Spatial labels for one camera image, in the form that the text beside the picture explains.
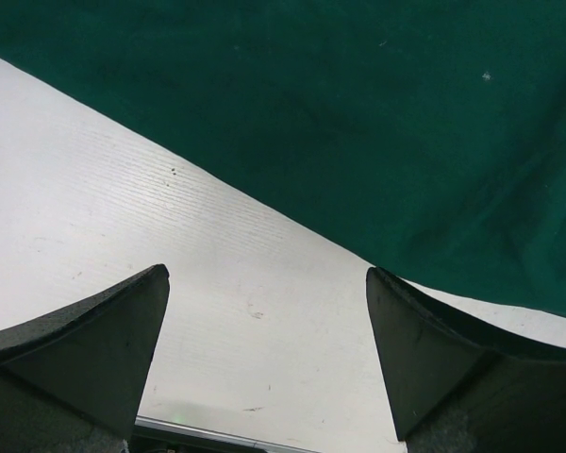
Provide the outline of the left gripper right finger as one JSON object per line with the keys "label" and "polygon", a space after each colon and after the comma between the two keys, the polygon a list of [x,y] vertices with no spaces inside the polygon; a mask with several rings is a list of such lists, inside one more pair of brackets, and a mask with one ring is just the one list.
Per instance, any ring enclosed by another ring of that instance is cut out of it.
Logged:
{"label": "left gripper right finger", "polygon": [[381,268],[366,298],[411,452],[566,452],[566,348],[501,329]]}

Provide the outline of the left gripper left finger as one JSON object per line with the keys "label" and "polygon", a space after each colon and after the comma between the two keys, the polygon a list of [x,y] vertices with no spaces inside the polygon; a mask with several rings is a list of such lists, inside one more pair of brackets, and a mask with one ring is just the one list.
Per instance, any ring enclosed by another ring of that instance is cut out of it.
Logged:
{"label": "left gripper left finger", "polygon": [[169,292],[157,264],[0,330],[0,452],[125,452]]}

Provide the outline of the green surgical cloth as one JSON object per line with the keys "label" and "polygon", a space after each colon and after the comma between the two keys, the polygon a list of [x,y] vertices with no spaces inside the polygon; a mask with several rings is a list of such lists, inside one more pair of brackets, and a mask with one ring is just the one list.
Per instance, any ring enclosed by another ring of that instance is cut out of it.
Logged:
{"label": "green surgical cloth", "polygon": [[566,317],[566,1],[0,1],[0,58],[399,277]]}

